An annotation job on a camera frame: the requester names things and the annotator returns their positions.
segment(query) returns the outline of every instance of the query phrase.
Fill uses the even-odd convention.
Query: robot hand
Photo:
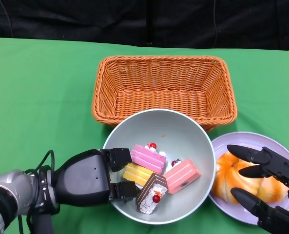
[[[231,154],[239,159],[257,164],[239,170],[240,175],[249,178],[273,176],[289,188],[288,159],[267,147],[263,147],[261,151],[238,145],[228,145],[227,148]],[[272,234],[289,234],[289,211],[279,206],[273,208],[240,188],[231,189],[231,193],[246,210],[258,217],[259,227]]]
[[[43,166],[50,154],[51,167]],[[93,149],[70,158],[55,171],[50,150],[35,169],[0,175],[0,234],[16,217],[22,234],[21,215],[27,216],[32,234],[52,234],[51,215],[59,213],[60,204],[85,207],[133,200],[135,183],[111,183],[109,173],[109,168],[117,172],[130,162],[129,149]]]

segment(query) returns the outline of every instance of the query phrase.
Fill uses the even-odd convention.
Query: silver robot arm
[[[0,234],[18,215],[27,215],[35,190],[34,175],[20,170],[0,175]]]
[[[43,163],[51,155],[51,167]],[[60,204],[87,207],[110,201],[128,202],[137,197],[134,182],[111,183],[109,169],[117,172],[131,163],[129,149],[88,150],[68,159],[56,171],[54,153],[48,151],[35,169],[0,175],[0,234],[21,215],[31,234],[53,234],[51,216]]]

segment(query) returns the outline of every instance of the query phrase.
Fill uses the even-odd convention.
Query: wicker basket
[[[205,131],[235,120],[226,63],[210,56],[114,56],[99,65],[93,117],[117,125],[139,111],[179,111]]]

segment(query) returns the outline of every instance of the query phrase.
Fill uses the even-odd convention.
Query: purple plate
[[[249,132],[235,132],[222,135],[212,141],[213,149],[215,151],[216,159],[227,152],[227,145],[242,145],[256,150],[261,150],[263,146],[277,152],[278,154],[289,159],[289,151],[281,144],[266,136],[249,133]],[[244,223],[257,225],[258,218],[249,213],[241,205],[233,205],[218,198],[213,193],[209,194],[210,199],[226,214],[242,221]],[[268,203],[270,206],[280,206],[289,211],[289,199],[286,196],[284,200],[276,203]]]

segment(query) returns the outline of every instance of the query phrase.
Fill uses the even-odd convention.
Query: green tablecloth
[[[59,167],[77,153],[103,146],[111,129],[92,118],[91,101],[97,66],[111,55],[221,57],[230,70],[238,118],[212,130],[211,139],[251,131],[289,149],[289,52],[0,39],[0,173],[35,168],[49,149],[55,151]],[[209,199],[189,217],[165,226],[137,223],[110,204],[63,205],[53,224],[57,234],[266,233],[227,216]],[[17,221],[6,233],[18,233]]]

